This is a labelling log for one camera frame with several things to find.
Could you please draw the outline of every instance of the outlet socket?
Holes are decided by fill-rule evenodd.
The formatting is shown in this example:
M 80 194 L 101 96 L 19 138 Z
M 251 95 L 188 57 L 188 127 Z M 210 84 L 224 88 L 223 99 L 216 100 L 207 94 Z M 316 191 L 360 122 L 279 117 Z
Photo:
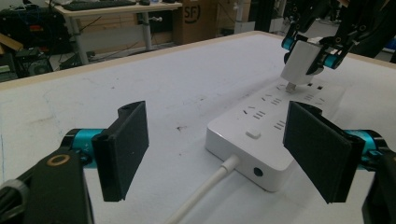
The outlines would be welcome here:
M 205 147 L 227 160 L 241 160 L 236 170 L 268 191 L 278 191 L 297 162 L 283 147 L 289 101 L 314 105 L 330 119 L 345 92 L 319 79 L 287 92 L 288 82 L 275 81 L 207 125 Z

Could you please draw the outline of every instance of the teal joint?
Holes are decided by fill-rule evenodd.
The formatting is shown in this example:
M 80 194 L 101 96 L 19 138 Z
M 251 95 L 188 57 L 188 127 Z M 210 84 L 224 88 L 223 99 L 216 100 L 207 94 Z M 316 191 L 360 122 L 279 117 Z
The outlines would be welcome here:
M 332 54 L 328 55 L 324 61 L 324 65 L 326 67 L 333 68 L 335 66 L 335 62 L 336 62 L 337 58 L 338 58 L 337 56 L 334 56 Z
M 72 150 L 81 156 L 82 162 L 86 164 L 84 168 L 96 168 L 92 138 L 102 131 L 103 129 L 81 129 L 73 140 Z
M 285 38 L 285 40 L 283 41 L 282 44 L 282 48 L 290 50 L 291 49 L 291 45 L 294 43 L 294 39 L 291 37 Z
M 373 137 L 363 130 L 345 130 L 346 133 L 358 136 L 361 138 L 365 144 L 363 151 L 361 153 L 361 163 L 366 163 L 367 161 L 372 160 L 373 158 L 378 158 L 382 156 L 382 152 L 378 151 L 376 148 L 375 140 Z M 365 169 L 363 166 L 359 165 L 360 170 Z

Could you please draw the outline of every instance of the wall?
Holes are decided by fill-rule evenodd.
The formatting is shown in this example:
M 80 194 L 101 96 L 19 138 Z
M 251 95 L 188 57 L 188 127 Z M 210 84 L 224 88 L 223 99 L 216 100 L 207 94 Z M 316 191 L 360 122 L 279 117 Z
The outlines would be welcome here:
M 39 5 L 41 7 L 45 7 L 45 0 L 30 0 L 33 4 Z M 12 6 L 20 6 L 23 4 L 22 0 L 1 0 L 0 1 L 0 9 L 9 8 L 10 5 Z

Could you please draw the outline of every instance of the white cable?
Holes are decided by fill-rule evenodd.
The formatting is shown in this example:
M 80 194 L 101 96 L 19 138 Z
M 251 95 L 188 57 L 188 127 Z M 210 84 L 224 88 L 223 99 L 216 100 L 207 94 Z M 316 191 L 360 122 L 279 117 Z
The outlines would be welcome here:
M 227 161 L 225 161 L 220 168 L 210 176 L 206 182 L 198 188 L 190 198 L 184 202 L 181 207 L 169 217 L 165 224 L 176 224 L 189 212 L 198 201 L 204 197 L 217 183 L 220 182 L 227 174 L 229 174 L 239 164 L 239 158 L 232 155 Z

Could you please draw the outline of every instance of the white table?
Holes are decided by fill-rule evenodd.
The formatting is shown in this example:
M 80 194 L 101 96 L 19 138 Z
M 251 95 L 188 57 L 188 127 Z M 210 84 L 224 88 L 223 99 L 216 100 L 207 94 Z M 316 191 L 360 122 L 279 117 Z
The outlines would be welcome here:
M 181 7 L 181 3 L 166 4 L 163 2 L 152 3 L 149 6 L 127 7 L 109 7 L 82 11 L 69 11 L 61 6 L 55 7 L 64 17 L 70 20 L 73 36 L 76 38 L 78 53 L 83 64 L 88 64 L 87 51 L 99 48 L 111 48 L 124 44 L 130 44 L 134 41 L 144 40 L 146 50 L 151 50 L 151 34 L 149 29 L 149 12 L 174 10 Z M 79 30 L 78 20 L 92 16 L 104 16 L 121 13 L 142 13 L 142 25 L 132 27 L 121 27 L 119 29 L 110 29 L 98 32 L 83 33 Z
M 120 106 L 146 100 L 150 146 L 126 201 L 104 203 L 97 172 L 86 177 L 97 223 L 164 223 L 221 164 L 205 150 L 206 124 L 279 77 L 280 43 L 247 33 L 1 83 L 0 181 L 50 154 L 69 130 L 106 128 Z M 318 77 L 347 87 L 337 125 L 375 130 L 396 148 L 394 64 L 353 56 Z M 362 223 L 372 178 L 358 171 L 347 202 L 327 205 L 300 168 L 276 193 L 234 172 L 181 223 Z

